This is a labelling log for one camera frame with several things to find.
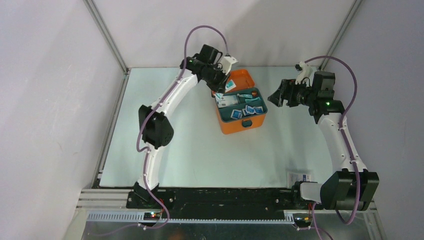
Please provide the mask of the long white teal packet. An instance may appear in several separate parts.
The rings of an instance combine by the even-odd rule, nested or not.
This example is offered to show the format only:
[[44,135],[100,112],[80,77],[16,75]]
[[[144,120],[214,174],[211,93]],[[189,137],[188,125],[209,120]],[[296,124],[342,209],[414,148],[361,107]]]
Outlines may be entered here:
[[215,94],[215,101],[219,109],[235,106],[240,103],[237,95],[223,95],[221,93]]

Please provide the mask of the teal divided tray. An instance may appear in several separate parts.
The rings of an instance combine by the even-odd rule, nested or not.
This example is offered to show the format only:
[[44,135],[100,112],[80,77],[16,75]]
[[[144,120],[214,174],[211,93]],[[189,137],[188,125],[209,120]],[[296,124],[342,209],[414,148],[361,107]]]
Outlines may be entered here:
[[218,94],[215,102],[218,117],[224,123],[242,120],[247,117],[265,115],[268,112],[265,100],[256,87],[245,88],[225,94]]

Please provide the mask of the teal small packet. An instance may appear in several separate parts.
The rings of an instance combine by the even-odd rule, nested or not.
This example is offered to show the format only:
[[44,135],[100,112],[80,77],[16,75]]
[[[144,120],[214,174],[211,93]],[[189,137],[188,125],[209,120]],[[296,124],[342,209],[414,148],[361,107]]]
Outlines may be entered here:
[[239,98],[245,98],[245,99],[252,99],[253,98],[253,96],[251,94],[240,94],[240,93],[238,93],[237,96]]

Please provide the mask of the teal wrapper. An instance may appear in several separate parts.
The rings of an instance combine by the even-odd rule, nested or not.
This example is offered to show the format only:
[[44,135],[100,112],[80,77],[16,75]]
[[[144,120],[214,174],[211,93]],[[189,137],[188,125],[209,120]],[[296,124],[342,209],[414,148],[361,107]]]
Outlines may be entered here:
[[255,101],[259,101],[259,100],[261,100],[261,98],[260,98],[260,97],[256,97],[256,98],[247,98],[247,99],[245,99],[245,102],[246,102],[246,103],[251,103],[251,102],[255,102]]

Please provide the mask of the orange medicine box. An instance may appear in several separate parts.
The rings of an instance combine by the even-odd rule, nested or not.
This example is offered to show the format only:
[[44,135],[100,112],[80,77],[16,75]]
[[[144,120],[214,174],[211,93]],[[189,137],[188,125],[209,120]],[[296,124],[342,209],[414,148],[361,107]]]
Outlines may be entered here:
[[[252,78],[248,70],[246,69],[233,70],[230,73],[229,80],[233,80],[236,84],[236,87],[226,93],[239,91],[239,90],[247,89],[247,88],[257,88],[254,79]],[[243,118],[242,120],[236,120],[236,121],[225,123],[218,116],[218,108],[216,103],[215,103],[215,112],[217,115],[221,132],[225,135],[258,128],[262,126],[267,114],[266,113],[265,115],[250,116],[247,118]]]

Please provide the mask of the blue white alcohol pad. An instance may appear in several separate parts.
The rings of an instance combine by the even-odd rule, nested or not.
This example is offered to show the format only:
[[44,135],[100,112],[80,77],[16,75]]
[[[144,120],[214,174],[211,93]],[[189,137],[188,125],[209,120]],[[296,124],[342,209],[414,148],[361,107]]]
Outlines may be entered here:
[[243,112],[238,109],[233,109],[230,117],[235,120],[241,119],[243,117]]

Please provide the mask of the small blue white sachet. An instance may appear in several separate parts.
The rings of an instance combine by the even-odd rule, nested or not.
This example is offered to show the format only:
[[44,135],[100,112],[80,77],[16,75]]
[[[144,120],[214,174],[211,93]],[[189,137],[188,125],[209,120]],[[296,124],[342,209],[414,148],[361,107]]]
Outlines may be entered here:
[[252,106],[246,105],[243,109],[242,112],[245,116],[250,116],[250,115],[254,115],[254,109]]

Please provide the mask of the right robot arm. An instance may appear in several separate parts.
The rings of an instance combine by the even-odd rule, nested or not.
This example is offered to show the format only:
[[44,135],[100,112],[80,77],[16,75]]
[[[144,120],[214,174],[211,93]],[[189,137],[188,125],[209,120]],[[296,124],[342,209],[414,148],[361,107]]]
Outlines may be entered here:
[[378,174],[367,169],[356,151],[343,103],[334,99],[335,83],[334,73],[316,71],[311,85],[282,79],[277,90],[268,97],[277,107],[307,106],[330,154],[334,173],[325,183],[298,181],[292,187],[290,201],[297,209],[317,202],[326,210],[365,211],[380,183]]

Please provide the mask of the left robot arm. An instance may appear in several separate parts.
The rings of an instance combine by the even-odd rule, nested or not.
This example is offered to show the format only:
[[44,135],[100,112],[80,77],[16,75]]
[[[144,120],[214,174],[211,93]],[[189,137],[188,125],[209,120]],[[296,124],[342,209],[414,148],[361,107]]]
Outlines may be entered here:
[[163,153],[174,136],[170,117],[175,109],[200,81],[205,81],[212,92],[225,93],[230,71],[237,62],[235,57],[205,44],[199,53],[184,56],[175,80],[156,101],[138,109],[140,130],[136,149],[138,152],[145,151],[146,159],[133,191],[145,208],[153,208],[158,202],[155,191],[159,187]]

